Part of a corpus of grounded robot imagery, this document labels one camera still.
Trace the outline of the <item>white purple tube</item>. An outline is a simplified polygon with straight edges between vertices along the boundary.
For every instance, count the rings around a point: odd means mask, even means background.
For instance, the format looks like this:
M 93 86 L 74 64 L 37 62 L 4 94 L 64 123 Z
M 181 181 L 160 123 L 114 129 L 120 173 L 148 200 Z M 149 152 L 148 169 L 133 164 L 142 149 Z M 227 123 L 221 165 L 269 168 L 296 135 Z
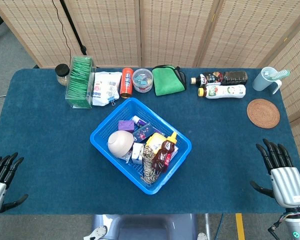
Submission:
M 145 122 L 144 120 L 142 120 L 140 117 L 138 116 L 133 116 L 131 119 L 135 125 L 137 125 L 139 128 L 143 127 L 144 125 L 147 124 L 147 122 Z

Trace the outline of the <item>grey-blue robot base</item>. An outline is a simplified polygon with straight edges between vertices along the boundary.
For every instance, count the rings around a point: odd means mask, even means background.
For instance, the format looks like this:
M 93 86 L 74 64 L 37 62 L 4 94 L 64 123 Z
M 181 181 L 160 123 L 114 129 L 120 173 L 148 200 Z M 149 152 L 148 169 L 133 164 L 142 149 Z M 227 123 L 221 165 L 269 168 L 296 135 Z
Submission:
M 97 214 L 83 240 L 211 240 L 209 220 L 198 231 L 198 218 L 183 214 Z

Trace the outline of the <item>yellow floor tape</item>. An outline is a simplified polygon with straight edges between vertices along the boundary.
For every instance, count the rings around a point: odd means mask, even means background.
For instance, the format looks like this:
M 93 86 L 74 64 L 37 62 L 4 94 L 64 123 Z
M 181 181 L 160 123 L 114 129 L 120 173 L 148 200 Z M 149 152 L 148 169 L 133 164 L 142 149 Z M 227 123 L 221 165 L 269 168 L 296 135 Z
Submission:
M 245 232 L 244 232 L 244 224 L 243 224 L 242 214 L 236 213 L 235 220 L 236 220 L 236 229 L 237 229 L 238 240 L 245 240 Z

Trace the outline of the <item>blue plastic basket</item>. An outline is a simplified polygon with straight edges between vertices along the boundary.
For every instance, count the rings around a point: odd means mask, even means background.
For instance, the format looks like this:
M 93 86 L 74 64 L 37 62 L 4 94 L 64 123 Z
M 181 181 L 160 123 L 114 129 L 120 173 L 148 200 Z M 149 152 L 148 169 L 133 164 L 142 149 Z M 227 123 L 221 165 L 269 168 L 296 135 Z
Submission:
M 130 120 L 134 116 L 140 117 L 153 127 L 161 131 L 163 134 L 177 133 L 176 146 L 178 152 L 169 164 L 166 173 L 159 176 L 158 180 L 153 184 L 147 184 L 142 179 L 143 167 L 132 162 L 124 163 L 118 157 L 115 157 L 108 148 L 108 139 L 111 134 L 118 130 L 118 123 L 121 120 Z M 162 117 L 156 114 L 153 110 L 143 104 L 136 98 L 129 98 L 122 104 L 118 105 L 91 133 L 91 144 L 107 158 L 122 174 L 124 174 L 130 181 L 132 181 L 141 191 L 147 195 L 156 194 L 163 185 L 172 177 L 176 170 L 185 161 L 192 150 L 191 141 L 181 132 L 175 129 Z

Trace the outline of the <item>white blue milk carton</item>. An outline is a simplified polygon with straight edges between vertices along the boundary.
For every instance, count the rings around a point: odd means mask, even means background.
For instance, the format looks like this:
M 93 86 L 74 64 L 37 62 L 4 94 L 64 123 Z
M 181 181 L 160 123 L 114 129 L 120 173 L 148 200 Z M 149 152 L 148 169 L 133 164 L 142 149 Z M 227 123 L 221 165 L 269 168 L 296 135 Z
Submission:
M 143 150 L 145 145 L 142 143 L 135 142 L 132 146 L 131 159 L 134 164 L 142 165 L 143 164 Z

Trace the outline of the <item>small purple box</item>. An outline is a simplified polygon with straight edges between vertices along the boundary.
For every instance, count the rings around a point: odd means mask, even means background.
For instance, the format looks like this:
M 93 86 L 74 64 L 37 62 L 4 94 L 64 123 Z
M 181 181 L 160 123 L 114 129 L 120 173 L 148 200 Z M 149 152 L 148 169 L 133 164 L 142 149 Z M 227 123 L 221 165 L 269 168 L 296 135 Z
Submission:
M 119 120 L 118 130 L 133 133 L 135 130 L 135 123 L 133 120 Z

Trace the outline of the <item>white bottle yellow cap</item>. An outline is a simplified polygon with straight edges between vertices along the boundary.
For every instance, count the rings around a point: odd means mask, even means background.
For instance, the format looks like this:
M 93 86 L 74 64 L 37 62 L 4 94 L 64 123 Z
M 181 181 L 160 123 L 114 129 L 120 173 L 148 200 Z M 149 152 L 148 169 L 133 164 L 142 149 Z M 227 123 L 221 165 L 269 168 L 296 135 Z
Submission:
M 208 85 L 197 91 L 199 97 L 207 99 L 237 98 L 241 99 L 246 95 L 246 87 L 238 85 Z

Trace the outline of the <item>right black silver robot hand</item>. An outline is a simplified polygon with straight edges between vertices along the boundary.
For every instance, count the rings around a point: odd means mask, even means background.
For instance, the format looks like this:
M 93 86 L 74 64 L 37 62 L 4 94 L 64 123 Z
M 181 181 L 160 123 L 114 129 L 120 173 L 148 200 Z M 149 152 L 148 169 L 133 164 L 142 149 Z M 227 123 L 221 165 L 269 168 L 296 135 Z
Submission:
M 264 138 L 265 147 L 256 144 L 259 150 L 272 188 L 264 188 L 251 180 L 250 185 L 259 193 L 275 199 L 285 209 L 300 212 L 300 172 L 293 165 L 287 149 L 280 143 L 275 144 Z

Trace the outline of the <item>glass jar black lid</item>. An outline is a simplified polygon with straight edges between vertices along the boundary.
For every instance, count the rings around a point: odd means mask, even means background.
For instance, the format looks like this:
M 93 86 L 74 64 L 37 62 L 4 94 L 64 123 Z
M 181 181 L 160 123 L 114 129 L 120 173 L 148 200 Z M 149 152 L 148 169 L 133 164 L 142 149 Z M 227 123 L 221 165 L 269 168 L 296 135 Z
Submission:
M 57 81 L 61 85 L 67 86 L 70 73 L 70 68 L 68 67 L 68 65 L 65 63 L 58 64 L 54 70 L 56 73 Z

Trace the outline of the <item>blue carpet table cover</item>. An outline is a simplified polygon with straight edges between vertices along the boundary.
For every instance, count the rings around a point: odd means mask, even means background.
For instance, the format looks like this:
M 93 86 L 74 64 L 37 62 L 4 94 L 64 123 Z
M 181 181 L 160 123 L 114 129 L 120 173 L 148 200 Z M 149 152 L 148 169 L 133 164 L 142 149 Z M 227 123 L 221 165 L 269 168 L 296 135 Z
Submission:
M 182 92 L 133 96 L 186 136 L 192 148 L 155 194 L 141 191 L 90 142 L 91 133 L 123 102 L 73 109 L 53 69 L 21 69 L 12 77 L 0 115 L 0 157 L 18 153 L 18 167 L 5 200 L 28 194 L 11 214 L 177 214 L 281 212 L 274 199 L 250 181 L 272 186 L 256 148 L 263 139 L 283 144 L 295 167 L 300 157 L 280 93 L 246 85 L 242 99 L 206 99 L 188 85 Z M 247 106 L 272 102 L 280 121 L 254 125 Z

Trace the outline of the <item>bear-shaped honey bottle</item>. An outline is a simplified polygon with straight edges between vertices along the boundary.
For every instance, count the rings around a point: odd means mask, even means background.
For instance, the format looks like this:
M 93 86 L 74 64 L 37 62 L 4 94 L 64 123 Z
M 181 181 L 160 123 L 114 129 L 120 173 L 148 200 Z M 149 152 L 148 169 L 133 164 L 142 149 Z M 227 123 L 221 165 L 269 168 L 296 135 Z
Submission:
M 156 174 L 165 173 L 172 159 L 175 145 L 177 143 L 177 133 L 174 131 L 171 136 L 161 144 L 160 149 L 153 158 L 152 168 Z

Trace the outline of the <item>clear box green tea bags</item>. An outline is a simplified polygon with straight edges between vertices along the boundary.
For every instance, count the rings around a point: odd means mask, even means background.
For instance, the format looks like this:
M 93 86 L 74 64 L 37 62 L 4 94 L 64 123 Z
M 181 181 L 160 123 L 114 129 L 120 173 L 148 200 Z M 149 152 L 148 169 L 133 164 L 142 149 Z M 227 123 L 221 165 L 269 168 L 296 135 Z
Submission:
M 91 109 L 94 86 L 94 61 L 91 56 L 72 58 L 65 100 L 73 109 Z

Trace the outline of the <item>beige bowl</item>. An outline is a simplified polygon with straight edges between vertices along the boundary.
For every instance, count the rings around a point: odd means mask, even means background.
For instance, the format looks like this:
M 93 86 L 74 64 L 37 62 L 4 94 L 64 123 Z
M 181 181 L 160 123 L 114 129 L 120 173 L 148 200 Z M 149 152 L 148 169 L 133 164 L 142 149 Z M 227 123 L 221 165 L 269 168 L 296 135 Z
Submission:
M 112 133 L 107 141 L 109 151 L 117 158 L 128 153 L 134 143 L 132 133 L 125 130 L 118 130 Z

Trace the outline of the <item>black stand pole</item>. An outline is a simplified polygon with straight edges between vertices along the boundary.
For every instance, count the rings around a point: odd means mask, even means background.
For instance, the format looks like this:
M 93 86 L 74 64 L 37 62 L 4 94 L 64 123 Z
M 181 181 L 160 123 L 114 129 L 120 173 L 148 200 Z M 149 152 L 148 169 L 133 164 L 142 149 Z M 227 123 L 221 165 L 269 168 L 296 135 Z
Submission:
M 72 31 L 73 31 L 74 36 L 75 36 L 75 38 L 76 38 L 76 41 L 77 41 L 77 43 L 78 43 L 78 45 L 79 45 L 80 51 L 81 51 L 81 53 L 82 53 L 83 55 L 86 56 L 86 55 L 87 55 L 87 48 L 83 45 L 83 43 L 82 43 L 82 41 L 81 41 L 81 39 L 80 39 L 80 36 L 79 36 L 79 34 L 78 34 L 78 31 L 77 31 L 77 29 L 76 29 L 76 27 L 75 27 L 75 24 L 74 24 L 73 20 L 72 20 L 71 14 L 70 14 L 70 12 L 69 12 L 69 10 L 68 10 L 68 8 L 67 8 L 67 5 L 66 5 L 66 3 L 65 3 L 65 0 L 59 0 L 59 1 L 60 1 L 60 4 L 61 4 L 61 6 L 62 6 L 62 8 L 63 8 L 63 10 L 64 10 L 64 13 L 65 13 L 67 19 L 68 19 L 68 22 L 69 22 L 69 24 L 70 24 L 70 26 L 71 26 L 71 28 L 72 28 Z

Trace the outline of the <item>clear tub of candies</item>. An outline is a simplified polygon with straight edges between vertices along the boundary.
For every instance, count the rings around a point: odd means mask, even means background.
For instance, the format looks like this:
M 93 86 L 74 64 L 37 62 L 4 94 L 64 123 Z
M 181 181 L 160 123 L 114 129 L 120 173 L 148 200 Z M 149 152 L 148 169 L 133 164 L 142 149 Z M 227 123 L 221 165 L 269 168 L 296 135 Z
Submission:
M 132 75 L 134 89 L 139 93 L 147 93 L 153 87 L 153 74 L 145 68 L 137 69 Z

